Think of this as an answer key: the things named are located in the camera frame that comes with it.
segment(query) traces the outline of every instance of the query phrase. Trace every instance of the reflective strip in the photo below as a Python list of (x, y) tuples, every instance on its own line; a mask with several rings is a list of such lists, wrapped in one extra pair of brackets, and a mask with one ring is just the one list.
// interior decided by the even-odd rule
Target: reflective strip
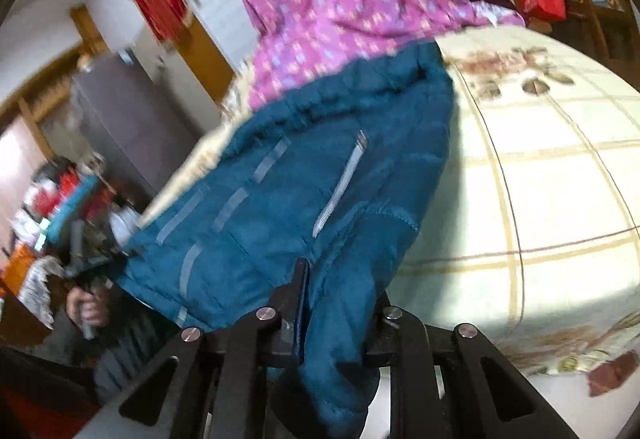
[(193, 212), (196, 206), (202, 201), (204, 197), (204, 192), (202, 189), (198, 190), (193, 194), (193, 197), (189, 199), (182, 208), (176, 213), (169, 221), (162, 227), (160, 231), (158, 231), (158, 235), (156, 236), (156, 242), (158, 244), (164, 244), (166, 238), (174, 231), (177, 226), (187, 218), (187, 216)]
[(335, 187), (334, 193), (329, 199), (329, 202), (326, 204), (324, 209), (318, 215), (318, 219), (316, 219), (316, 223), (314, 224), (314, 228), (311, 231), (311, 236), (315, 239), (318, 236), (318, 233), (322, 231), (324, 225), (326, 224), (331, 214), (334, 213), (335, 207), (338, 206), (340, 199), (344, 195), (345, 190), (349, 186), (349, 182), (353, 177), (353, 173), (356, 171), (356, 167), (364, 154), (364, 151), (367, 149), (367, 136), (364, 132), (360, 131), (358, 133), (358, 142), (351, 152), (351, 157), (349, 161), (347, 161), (347, 165), (344, 167), (342, 171), (342, 175), (340, 176), (340, 180), (338, 181), (338, 185)]
[(267, 172), (270, 171), (271, 167), (275, 164), (275, 162), (282, 157), (285, 150), (289, 146), (289, 143), (290, 143), (289, 138), (282, 138), (278, 142), (278, 144), (275, 147), (273, 147), (273, 150), (271, 150), (270, 153), (264, 156), (262, 161), (260, 161), (258, 168), (255, 169), (255, 172), (254, 172), (255, 182), (260, 183), (264, 179), (264, 176), (267, 175)]
[(178, 316), (175, 318), (175, 323), (178, 327), (182, 327), (184, 325), (185, 321), (187, 320), (188, 314), (189, 312), (187, 311), (187, 308), (185, 306), (180, 307)]
[(202, 253), (202, 244), (196, 242), (193, 244), (182, 261), (182, 269), (180, 270), (180, 294), (183, 298), (187, 298), (187, 286), (189, 285), (189, 277), (193, 269), (193, 262)]
[(220, 210), (220, 213), (216, 216), (211, 227), (215, 231), (220, 231), (231, 217), (232, 213), (240, 206), (240, 203), (246, 199), (248, 193), (244, 188), (239, 188), (236, 192), (229, 197), (229, 200)]

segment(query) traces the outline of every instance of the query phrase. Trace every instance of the teal jacket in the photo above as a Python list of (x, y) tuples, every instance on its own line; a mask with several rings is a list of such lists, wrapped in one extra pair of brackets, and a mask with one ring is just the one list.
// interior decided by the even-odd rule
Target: teal jacket
[(134, 236), (144, 252), (119, 284), (181, 327), (217, 329), (265, 304), (306, 257), (305, 360), (281, 376), (276, 393), (295, 396), (275, 406), (299, 439), (357, 437), (378, 384), (360, 360), (367, 327), (438, 184), (453, 98), (435, 43), (287, 93)]

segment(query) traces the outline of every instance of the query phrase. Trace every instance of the brown furniture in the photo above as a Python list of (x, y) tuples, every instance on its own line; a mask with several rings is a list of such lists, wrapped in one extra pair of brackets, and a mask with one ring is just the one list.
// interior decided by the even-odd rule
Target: brown furniture
[(0, 288), (5, 291), (0, 311), (0, 345), (30, 347), (41, 343), (51, 331), (21, 304), (1, 279)]
[(567, 22), (554, 25), (556, 38), (579, 39), (578, 47), (640, 88), (640, 33), (629, 0), (568, 0)]

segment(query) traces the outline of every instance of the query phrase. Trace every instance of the bed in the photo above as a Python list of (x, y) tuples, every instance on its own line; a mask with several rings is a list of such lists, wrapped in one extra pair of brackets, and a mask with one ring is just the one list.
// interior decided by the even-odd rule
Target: bed
[[(450, 157), (391, 301), (436, 326), (477, 324), (526, 374), (591, 371), (630, 350), (640, 335), (638, 92), (525, 28), (436, 41), (458, 104)], [(535, 77), (548, 92), (523, 90)], [(251, 82), (248, 64), (223, 125), (145, 221), (215, 167), (230, 127), (250, 116)]]

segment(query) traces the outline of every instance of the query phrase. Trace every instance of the hand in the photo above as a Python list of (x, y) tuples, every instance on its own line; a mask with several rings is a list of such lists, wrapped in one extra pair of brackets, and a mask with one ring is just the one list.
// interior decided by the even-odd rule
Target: hand
[(66, 296), (66, 314), (82, 327), (82, 318), (93, 327), (105, 327), (109, 323), (108, 291), (104, 286), (87, 293), (79, 287), (73, 288)]

